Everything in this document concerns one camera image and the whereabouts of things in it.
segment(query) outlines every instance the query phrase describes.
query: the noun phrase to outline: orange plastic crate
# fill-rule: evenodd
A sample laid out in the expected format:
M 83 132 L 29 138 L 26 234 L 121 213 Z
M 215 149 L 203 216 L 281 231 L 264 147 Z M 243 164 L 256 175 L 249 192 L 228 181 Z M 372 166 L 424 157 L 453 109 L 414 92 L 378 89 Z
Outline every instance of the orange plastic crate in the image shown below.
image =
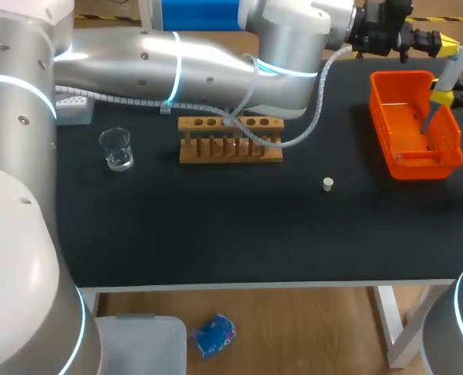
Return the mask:
M 439 180 L 463 164 L 461 131 L 450 108 L 442 105 L 421 134 L 433 78 L 422 70 L 371 75 L 372 119 L 389 172 L 398 180 Z

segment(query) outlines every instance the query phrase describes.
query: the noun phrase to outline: wooden peg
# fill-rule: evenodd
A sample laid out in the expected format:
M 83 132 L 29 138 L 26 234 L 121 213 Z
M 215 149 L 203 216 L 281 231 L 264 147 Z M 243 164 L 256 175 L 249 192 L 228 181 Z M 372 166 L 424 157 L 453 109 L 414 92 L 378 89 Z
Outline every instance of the wooden peg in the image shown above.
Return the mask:
M 214 156 L 214 136 L 209 136 L 209 156 Z
M 226 156 L 227 147 L 228 147 L 228 137 L 224 135 L 223 136 L 223 156 Z
M 192 147 L 192 135 L 190 131 L 185 132 L 185 145 L 186 147 Z
M 262 139 L 264 139 L 265 141 L 267 140 L 267 136 L 264 135 L 263 137 L 261 137 Z M 265 146 L 261 146 L 261 157 L 264 156 L 264 153 L 266 152 L 266 147 Z
M 235 137 L 235 156 L 240 156 L 240 138 Z
M 254 147 L 254 142 L 251 138 L 249 138 L 249 153 L 248 153 L 248 156 L 252 156 L 253 155 L 253 147 Z
M 197 156 L 202 156 L 202 137 L 197 137 Z

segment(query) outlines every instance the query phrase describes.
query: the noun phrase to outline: black table surface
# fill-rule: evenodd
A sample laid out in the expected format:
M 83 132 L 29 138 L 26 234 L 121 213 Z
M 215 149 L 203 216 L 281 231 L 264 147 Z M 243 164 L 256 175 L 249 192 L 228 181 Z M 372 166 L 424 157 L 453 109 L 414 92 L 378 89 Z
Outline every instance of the black table surface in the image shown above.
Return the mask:
M 463 270 L 463 167 L 442 181 L 395 181 L 368 110 L 372 72 L 439 73 L 443 64 L 337 62 L 317 128 L 279 164 L 180 165 L 178 116 L 191 113 L 96 103 L 92 125 L 58 130 L 59 238 L 75 282 L 455 278 Z M 312 113 L 287 121 L 282 137 L 299 134 Z M 454 113 L 463 149 L 463 110 Z M 135 164 L 123 173 L 107 170 L 98 144 L 111 127 L 131 132 Z M 324 177 L 335 181 L 328 195 Z

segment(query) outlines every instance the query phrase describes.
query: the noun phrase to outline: small glass cup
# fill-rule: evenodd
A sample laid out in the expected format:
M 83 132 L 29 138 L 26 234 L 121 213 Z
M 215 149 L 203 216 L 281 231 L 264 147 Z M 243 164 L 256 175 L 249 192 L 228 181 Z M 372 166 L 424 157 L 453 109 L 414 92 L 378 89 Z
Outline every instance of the small glass cup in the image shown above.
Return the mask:
M 105 151 L 108 167 L 115 172 L 122 172 L 132 167 L 131 135 L 121 127 L 103 131 L 99 136 L 99 144 Z

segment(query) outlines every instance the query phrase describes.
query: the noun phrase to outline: metal bolt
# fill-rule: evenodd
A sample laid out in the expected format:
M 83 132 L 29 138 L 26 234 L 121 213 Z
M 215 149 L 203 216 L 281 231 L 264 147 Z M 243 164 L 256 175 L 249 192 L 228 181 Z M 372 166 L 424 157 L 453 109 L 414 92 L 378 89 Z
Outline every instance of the metal bolt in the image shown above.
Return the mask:
M 23 124 L 23 125 L 30 125 L 30 121 L 27 117 L 25 116 L 20 116 L 18 117 L 18 120 Z

